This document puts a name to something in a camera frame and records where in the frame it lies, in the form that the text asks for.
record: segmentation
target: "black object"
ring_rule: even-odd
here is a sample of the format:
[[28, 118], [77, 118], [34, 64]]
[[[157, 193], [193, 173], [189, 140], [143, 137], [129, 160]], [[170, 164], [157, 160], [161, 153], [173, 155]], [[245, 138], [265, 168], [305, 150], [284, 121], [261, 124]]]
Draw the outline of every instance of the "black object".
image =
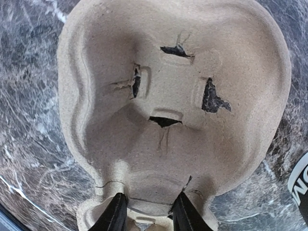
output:
[[0, 231], [31, 231], [4, 206], [0, 205]]
[[122, 193], [117, 193], [98, 221], [89, 231], [126, 231], [127, 201]]
[[213, 231], [184, 192], [175, 200], [172, 211], [174, 231]]

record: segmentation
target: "beige cardboard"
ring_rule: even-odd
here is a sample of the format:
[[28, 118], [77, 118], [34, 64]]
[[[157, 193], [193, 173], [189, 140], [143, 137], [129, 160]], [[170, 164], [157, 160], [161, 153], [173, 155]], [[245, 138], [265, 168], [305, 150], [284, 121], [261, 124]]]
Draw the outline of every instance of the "beige cardboard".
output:
[[[95, 198], [78, 209], [81, 231], [117, 192], [138, 219], [166, 218], [190, 176], [186, 193], [217, 230], [211, 200], [260, 164], [291, 82], [283, 35], [252, 0], [81, 0], [60, 36], [58, 66], [64, 136], [96, 182]], [[209, 99], [204, 109], [214, 85], [222, 105], [211, 109]], [[151, 116], [181, 123], [161, 128]]]

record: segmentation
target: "dark opening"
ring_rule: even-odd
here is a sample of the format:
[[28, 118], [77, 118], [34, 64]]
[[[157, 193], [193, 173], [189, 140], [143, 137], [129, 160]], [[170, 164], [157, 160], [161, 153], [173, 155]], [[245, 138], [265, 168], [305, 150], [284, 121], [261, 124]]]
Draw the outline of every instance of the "dark opening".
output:
[[150, 120], [156, 122], [162, 128], [171, 126], [171, 125], [176, 124], [176, 123], [182, 123], [182, 121], [178, 121], [178, 120], [175, 120], [175, 119], [169, 119], [169, 118], [164, 118], [164, 117], [155, 117], [155, 116], [151, 116]]
[[231, 111], [230, 104], [217, 96], [216, 87], [213, 84], [213, 79], [208, 78], [203, 95], [202, 110], [206, 112], [217, 113], [218, 109], [221, 107]]
[[160, 49], [165, 52], [166, 54], [173, 54], [180, 57], [192, 57], [190, 55], [187, 55], [184, 51], [184, 48], [181, 45], [177, 45], [175, 47], [160, 47]]
[[134, 98], [137, 97], [138, 92], [139, 92], [139, 87], [140, 87], [140, 83], [141, 83], [141, 76], [138, 73], [137, 68], [135, 68], [135, 74], [134, 74], [134, 84], [132, 86], [132, 91], [133, 91], [133, 96]]

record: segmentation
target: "gray marble countertop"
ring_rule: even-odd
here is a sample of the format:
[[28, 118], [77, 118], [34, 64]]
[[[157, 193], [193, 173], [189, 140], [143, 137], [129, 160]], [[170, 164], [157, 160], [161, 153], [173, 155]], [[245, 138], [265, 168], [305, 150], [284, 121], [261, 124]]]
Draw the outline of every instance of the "gray marble countertop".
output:
[[[76, 231], [94, 181], [62, 135], [58, 37], [78, 0], [0, 0], [0, 203], [33, 231]], [[287, 180], [308, 151], [308, 0], [259, 0], [282, 29], [292, 60], [287, 107], [265, 160], [216, 197], [220, 231], [303, 231]]]

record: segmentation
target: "crack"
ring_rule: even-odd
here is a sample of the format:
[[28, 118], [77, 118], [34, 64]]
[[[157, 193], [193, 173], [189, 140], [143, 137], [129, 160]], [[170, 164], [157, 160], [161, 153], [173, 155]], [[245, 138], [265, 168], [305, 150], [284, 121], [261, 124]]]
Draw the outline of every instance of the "crack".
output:
[[231, 111], [230, 104], [217, 96], [213, 79], [208, 78], [203, 95], [202, 110], [210, 113], [217, 113], [219, 108], [225, 108]]
[[121, 184], [125, 185], [123, 182], [120, 182], [120, 181], [117, 181], [117, 180], [110, 180], [110, 181], [108, 181], [106, 184], [104, 184], [103, 186], [95, 186], [95, 187], [98, 188], [98, 189], [102, 189], [102, 188], [104, 188], [107, 184], [113, 183], [113, 182], [115, 182], [115, 183], [121, 183]]

